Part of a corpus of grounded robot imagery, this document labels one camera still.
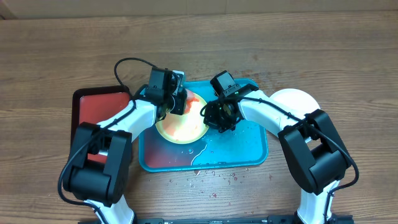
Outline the yellow-green plate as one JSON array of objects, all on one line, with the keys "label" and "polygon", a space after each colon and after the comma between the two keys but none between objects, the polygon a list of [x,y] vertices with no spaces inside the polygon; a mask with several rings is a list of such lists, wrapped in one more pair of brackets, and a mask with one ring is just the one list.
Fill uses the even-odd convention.
[{"label": "yellow-green plate", "polygon": [[167,114],[165,119],[155,124],[159,134],[175,144],[189,144],[199,140],[208,131],[200,115],[207,102],[198,94],[198,102],[193,102],[190,112],[183,115]]}]

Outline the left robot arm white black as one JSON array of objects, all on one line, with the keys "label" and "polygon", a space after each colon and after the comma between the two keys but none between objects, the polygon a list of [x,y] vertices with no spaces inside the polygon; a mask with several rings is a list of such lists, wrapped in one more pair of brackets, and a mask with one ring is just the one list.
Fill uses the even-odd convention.
[{"label": "left robot arm white black", "polygon": [[149,84],[138,89],[123,110],[97,124],[81,123],[58,178],[60,198],[90,207],[97,223],[134,223],[134,212],[124,198],[132,142],[167,113],[184,113],[184,82],[183,72],[154,67]]}]

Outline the white plate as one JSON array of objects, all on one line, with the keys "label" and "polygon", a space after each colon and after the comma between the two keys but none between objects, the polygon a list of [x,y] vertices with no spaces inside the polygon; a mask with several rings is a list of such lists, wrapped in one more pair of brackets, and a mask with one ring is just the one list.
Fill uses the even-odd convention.
[{"label": "white plate", "polygon": [[305,114],[320,109],[320,105],[310,94],[294,88],[279,90],[271,95],[271,99],[286,106],[300,119],[304,119]]}]

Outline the red sponge with green pad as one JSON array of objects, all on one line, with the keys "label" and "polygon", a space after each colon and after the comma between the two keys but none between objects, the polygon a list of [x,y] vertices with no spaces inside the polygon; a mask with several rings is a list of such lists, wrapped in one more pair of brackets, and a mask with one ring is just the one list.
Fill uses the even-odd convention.
[{"label": "red sponge with green pad", "polygon": [[190,112],[193,102],[199,101],[199,99],[195,96],[194,92],[192,92],[188,89],[186,89],[186,92],[187,92],[187,98],[186,98],[186,105],[185,105],[185,110],[184,110],[185,114]]}]

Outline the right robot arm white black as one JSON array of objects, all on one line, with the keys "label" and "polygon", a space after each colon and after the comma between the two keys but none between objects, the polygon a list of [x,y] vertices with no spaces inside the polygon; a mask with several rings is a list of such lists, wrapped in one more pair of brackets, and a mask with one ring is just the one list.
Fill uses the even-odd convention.
[{"label": "right robot arm white black", "polygon": [[252,121],[275,135],[289,172],[301,188],[300,205],[292,215],[269,215],[265,223],[353,223],[351,215],[331,212],[335,192],[348,168],[356,169],[329,115],[308,93],[284,89],[267,96],[258,87],[241,86],[227,71],[210,81],[217,99],[204,106],[204,123],[223,133]]}]

